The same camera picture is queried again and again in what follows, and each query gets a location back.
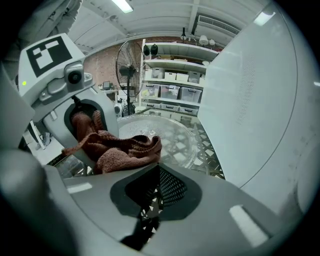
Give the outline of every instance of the brown towel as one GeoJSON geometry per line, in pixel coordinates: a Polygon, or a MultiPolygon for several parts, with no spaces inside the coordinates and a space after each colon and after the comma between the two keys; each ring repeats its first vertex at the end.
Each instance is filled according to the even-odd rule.
{"type": "Polygon", "coordinates": [[[117,138],[104,130],[98,110],[93,113],[92,119],[82,112],[75,114],[72,126],[76,130],[79,144],[63,149],[62,153],[71,155],[82,148],[96,162],[93,170],[95,174],[134,169],[160,160],[160,137],[154,136],[152,140],[144,135],[117,138]]]}

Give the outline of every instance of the standing fan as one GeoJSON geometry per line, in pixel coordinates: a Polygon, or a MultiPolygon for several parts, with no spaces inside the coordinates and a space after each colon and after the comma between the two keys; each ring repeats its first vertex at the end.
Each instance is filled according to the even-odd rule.
{"type": "Polygon", "coordinates": [[[131,109],[134,108],[133,104],[130,105],[130,97],[135,97],[140,93],[145,79],[145,71],[145,55],[140,45],[133,41],[125,42],[118,52],[115,72],[120,88],[127,95],[128,116],[133,113],[131,109]]]}

